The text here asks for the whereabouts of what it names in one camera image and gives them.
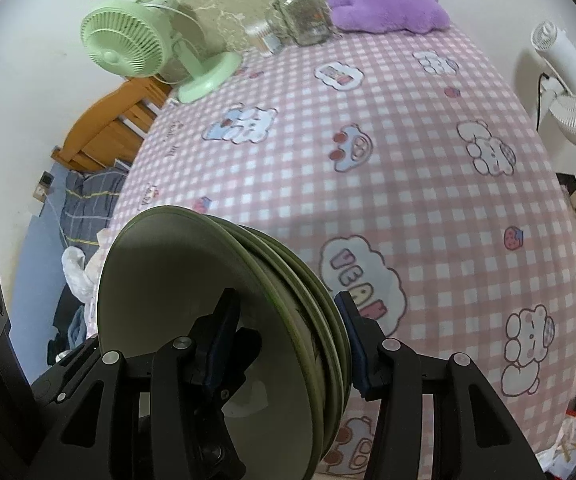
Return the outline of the purple plush toy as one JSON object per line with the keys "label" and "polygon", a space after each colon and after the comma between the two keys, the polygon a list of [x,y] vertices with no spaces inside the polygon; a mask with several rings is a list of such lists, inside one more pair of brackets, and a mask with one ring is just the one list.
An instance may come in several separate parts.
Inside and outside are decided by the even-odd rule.
{"label": "purple plush toy", "polygon": [[439,0],[327,0],[332,24],[343,32],[384,34],[445,30],[451,19]]}

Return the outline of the grey floral bowl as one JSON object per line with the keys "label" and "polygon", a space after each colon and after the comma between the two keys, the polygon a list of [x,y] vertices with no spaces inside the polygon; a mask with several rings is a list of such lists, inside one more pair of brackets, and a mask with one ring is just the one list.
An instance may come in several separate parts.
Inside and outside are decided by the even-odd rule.
{"label": "grey floral bowl", "polygon": [[99,282],[100,347],[150,370],[158,477],[314,474],[325,381],[285,277],[263,244],[186,208],[150,208],[117,234]]}
{"label": "grey floral bowl", "polygon": [[343,381],[343,408],[341,408],[341,412],[344,413],[347,404],[349,404],[352,389],[350,342],[349,339],[347,339],[347,333],[343,327],[340,313],[333,302],[328,288],[320,281],[320,278],[315,272],[290,248],[282,244],[280,240],[276,240],[274,237],[260,230],[251,228],[251,226],[246,226],[245,229],[260,240],[263,240],[274,252],[277,252],[277,254],[289,264],[290,268],[297,274],[300,280],[309,288],[317,301],[321,314],[328,324],[332,340],[335,343],[335,350],[337,350],[338,354]]}
{"label": "grey floral bowl", "polygon": [[343,381],[335,343],[328,324],[309,288],[293,272],[289,264],[267,244],[233,222],[214,218],[230,235],[247,248],[261,265],[273,272],[278,283],[287,290],[287,309],[297,323],[301,346],[313,362],[316,393],[323,414],[321,452],[327,453],[335,443],[343,408]]}

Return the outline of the white standing fan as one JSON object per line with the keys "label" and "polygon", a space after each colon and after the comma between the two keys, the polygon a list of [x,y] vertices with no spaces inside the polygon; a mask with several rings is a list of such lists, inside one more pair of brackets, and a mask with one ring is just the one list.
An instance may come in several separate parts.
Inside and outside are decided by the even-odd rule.
{"label": "white standing fan", "polygon": [[555,23],[544,21],[534,27],[531,44],[555,79],[543,87],[553,96],[547,110],[564,137],[576,146],[576,41]]}

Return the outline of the wooden bed headboard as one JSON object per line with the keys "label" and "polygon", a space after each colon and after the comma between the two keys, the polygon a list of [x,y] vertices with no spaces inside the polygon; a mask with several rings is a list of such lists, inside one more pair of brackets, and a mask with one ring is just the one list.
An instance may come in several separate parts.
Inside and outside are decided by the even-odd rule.
{"label": "wooden bed headboard", "polygon": [[90,172],[116,160],[133,162],[172,87],[155,78],[128,78],[91,105],[51,158],[67,169]]}

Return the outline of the green desk fan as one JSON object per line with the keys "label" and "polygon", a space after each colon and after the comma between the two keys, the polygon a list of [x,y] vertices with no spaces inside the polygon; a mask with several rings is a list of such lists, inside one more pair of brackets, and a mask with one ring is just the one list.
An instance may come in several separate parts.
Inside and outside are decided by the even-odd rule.
{"label": "green desk fan", "polygon": [[177,84],[177,100],[195,102],[233,76],[242,58],[226,51],[199,60],[191,42],[174,28],[174,16],[189,16],[176,0],[112,0],[82,19],[80,40],[91,61],[124,78],[153,77],[176,60],[188,73]]}

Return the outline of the wall power socket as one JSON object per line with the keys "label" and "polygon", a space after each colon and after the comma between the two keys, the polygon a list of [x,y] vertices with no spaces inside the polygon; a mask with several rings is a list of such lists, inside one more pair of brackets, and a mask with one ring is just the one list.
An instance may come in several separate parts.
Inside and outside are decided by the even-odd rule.
{"label": "wall power socket", "polygon": [[33,198],[44,203],[50,193],[51,185],[53,184],[54,177],[50,172],[44,171],[39,178],[33,192]]}

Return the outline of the grey plaid pillow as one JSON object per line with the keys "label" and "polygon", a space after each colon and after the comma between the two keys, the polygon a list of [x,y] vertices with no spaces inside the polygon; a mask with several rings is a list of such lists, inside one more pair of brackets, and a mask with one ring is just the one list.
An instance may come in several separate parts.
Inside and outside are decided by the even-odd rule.
{"label": "grey plaid pillow", "polygon": [[65,244],[80,249],[85,261],[99,248],[97,234],[109,226],[127,175],[116,167],[67,174],[60,228]]}

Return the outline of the glass jar black lid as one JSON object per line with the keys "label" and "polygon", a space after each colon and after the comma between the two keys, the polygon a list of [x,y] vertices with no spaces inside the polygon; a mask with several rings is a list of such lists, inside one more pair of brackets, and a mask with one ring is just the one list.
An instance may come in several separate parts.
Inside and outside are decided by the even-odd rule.
{"label": "glass jar black lid", "polygon": [[266,19],[280,38],[300,47],[312,47],[331,36],[323,4],[319,0],[271,0]]}

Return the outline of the cotton swab container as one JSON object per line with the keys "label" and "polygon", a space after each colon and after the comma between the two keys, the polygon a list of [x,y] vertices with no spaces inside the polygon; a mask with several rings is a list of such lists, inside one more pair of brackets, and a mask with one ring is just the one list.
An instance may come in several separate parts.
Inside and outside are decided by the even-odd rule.
{"label": "cotton swab container", "polygon": [[256,21],[245,25],[245,33],[252,44],[264,58],[281,52],[283,44],[267,21]]}

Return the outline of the pink checkered tablecloth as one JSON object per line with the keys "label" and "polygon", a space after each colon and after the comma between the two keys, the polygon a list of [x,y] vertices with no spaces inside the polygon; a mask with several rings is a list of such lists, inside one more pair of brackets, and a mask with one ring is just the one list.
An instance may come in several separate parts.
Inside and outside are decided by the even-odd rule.
{"label": "pink checkered tablecloth", "polygon": [[[576,388],[576,218],[516,96],[457,29],[345,34],[153,123],[114,209],[189,209],[290,248],[422,356],[463,352],[533,453]],[[366,478],[380,404],[352,385],[314,474]]]}

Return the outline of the white plastic bag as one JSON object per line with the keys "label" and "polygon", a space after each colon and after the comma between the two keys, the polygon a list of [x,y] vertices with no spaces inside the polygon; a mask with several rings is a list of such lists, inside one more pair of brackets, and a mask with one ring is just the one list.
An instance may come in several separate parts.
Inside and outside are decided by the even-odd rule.
{"label": "white plastic bag", "polygon": [[90,297],[91,282],[85,273],[85,255],[77,247],[67,247],[61,257],[64,278],[73,296],[86,304]]}

